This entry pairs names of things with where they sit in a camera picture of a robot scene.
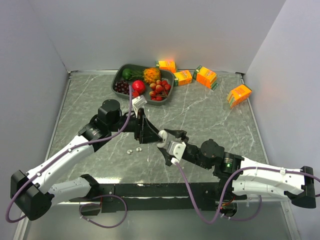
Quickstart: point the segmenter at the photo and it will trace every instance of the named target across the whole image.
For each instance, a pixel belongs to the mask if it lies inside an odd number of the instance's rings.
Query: white wall
[[[0,239],[9,240],[10,177],[44,160],[67,71],[27,0],[1,1],[0,33]]]
[[[175,59],[245,73],[285,0],[30,0],[69,71]]]
[[[320,2],[287,0],[245,82],[270,163],[320,176]],[[316,193],[320,192],[316,183]],[[293,206],[303,240],[320,237],[316,209]]]

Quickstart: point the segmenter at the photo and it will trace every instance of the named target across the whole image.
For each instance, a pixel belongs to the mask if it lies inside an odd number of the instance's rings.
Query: table
[[[128,110],[128,100],[111,90],[113,74],[72,74],[63,103],[49,156],[71,141],[78,131],[97,114],[106,99],[120,102],[122,112]],[[227,95],[242,84],[242,76],[218,73],[219,86],[211,90],[193,81],[174,87],[172,99],[163,106],[145,105],[148,119],[159,129],[185,130],[189,143],[201,146],[214,139],[226,152],[248,157],[260,163],[266,158],[247,100],[230,109]],[[211,170],[181,161],[190,182],[218,182]],[[95,154],[76,164],[59,179],[60,182],[90,174],[99,183],[182,183],[175,166],[165,165],[156,144],[140,145],[133,133],[123,133],[108,142]]]

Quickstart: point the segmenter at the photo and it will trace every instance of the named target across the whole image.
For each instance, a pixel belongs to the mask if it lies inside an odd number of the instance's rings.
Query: plastic tray
[[[143,71],[143,70],[148,69],[148,68],[154,68],[154,67],[141,66],[141,65],[135,65],[135,64],[125,64],[125,65],[123,65],[122,67],[120,67],[120,69],[118,70],[118,72],[115,74],[115,76],[113,78],[112,85],[111,85],[112,91],[120,98],[129,99],[129,95],[116,92],[115,89],[114,89],[115,88],[115,84],[117,82],[120,82],[121,80],[123,80],[122,71],[124,69],[132,69],[132,70]],[[161,79],[165,79],[168,82],[168,84],[171,85],[171,89],[170,89],[170,91],[169,91],[169,93],[167,95],[167,98],[163,99],[162,101],[154,101],[154,100],[151,100],[151,97],[149,95],[149,92],[151,92],[153,90],[149,87],[149,85],[147,83],[145,83],[145,92],[142,95],[145,97],[145,99],[146,99],[148,104],[156,105],[156,106],[164,105],[164,104],[166,104],[168,102],[168,100],[170,99],[170,97],[172,95],[172,91],[174,89],[175,75],[170,71],[162,70],[162,69],[160,69],[160,74],[161,74]],[[127,81],[127,82],[129,83],[129,85],[132,85],[134,80]]]

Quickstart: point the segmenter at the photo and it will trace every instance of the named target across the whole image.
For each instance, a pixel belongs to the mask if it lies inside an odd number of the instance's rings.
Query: green avocado
[[[122,71],[122,77],[124,80],[129,80],[132,76],[132,71],[131,69],[129,68],[125,68],[123,71]]]

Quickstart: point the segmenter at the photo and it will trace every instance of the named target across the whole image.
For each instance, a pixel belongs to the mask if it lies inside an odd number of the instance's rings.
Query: orange and yellow box
[[[235,105],[247,99],[251,93],[252,90],[247,85],[242,84],[231,90],[226,100],[228,101],[230,108],[233,108]]]
[[[174,61],[156,61],[155,66],[159,69],[170,71],[173,74],[177,72],[177,66]]]
[[[218,85],[216,83],[217,74],[201,65],[194,71],[193,79],[210,89],[215,89]]]
[[[174,73],[174,86],[181,86],[192,82],[192,75],[189,70],[178,71]]]

